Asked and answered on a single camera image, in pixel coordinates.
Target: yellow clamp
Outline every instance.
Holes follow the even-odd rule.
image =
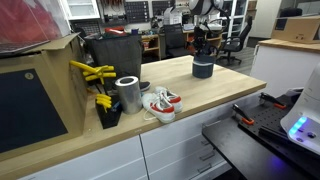
[[[74,65],[78,68],[81,68],[84,70],[83,75],[87,76],[85,77],[86,81],[91,81],[91,80],[95,80],[100,78],[100,81],[102,84],[104,84],[104,79],[106,77],[116,77],[116,73],[115,72],[108,72],[105,73],[105,71],[113,71],[114,67],[113,66],[101,66],[101,67],[90,67],[88,65],[79,63],[77,61],[71,60],[70,61],[71,65]]]
[[[105,112],[107,112],[107,108],[111,108],[111,97],[104,94],[97,94],[96,103],[102,105]]]

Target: metal cylinder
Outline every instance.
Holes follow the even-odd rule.
[[[139,79],[135,76],[126,76],[116,81],[123,112],[135,114],[142,108]]]

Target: blue light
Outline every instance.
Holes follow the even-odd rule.
[[[291,127],[289,134],[295,134],[298,129],[307,121],[307,117],[300,117],[300,119]]]

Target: wooden countertop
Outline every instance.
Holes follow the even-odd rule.
[[[161,85],[181,96],[183,111],[176,115],[176,121],[266,86],[263,81],[218,65],[214,65],[211,78],[195,78],[192,61],[192,56],[184,56],[142,65],[141,80],[151,82],[149,92]],[[0,179],[17,179],[163,125],[156,119],[145,121],[144,112],[122,114],[118,126],[103,130],[91,94],[82,136],[0,162]]]
[[[269,39],[265,41],[260,41],[259,45],[296,50],[296,51],[320,53],[320,44],[301,44],[301,43],[283,41],[279,39]]]

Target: white sneaker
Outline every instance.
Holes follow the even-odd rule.
[[[171,92],[170,90],[168,90],[167,88],[161,87],[161,86],[157,86],[154,90],[154,92],[156,94],[161,93],[163,94],[164,98],[173,105],[174,107],[174,112],[175,113],[179,113],[182,111],[182,101],[181,101],[181,97],[174,94],[173,92]]]
[[[143,107],[162,123],[174,121],[174,107],[161,94],[146,93],[141,98]]]

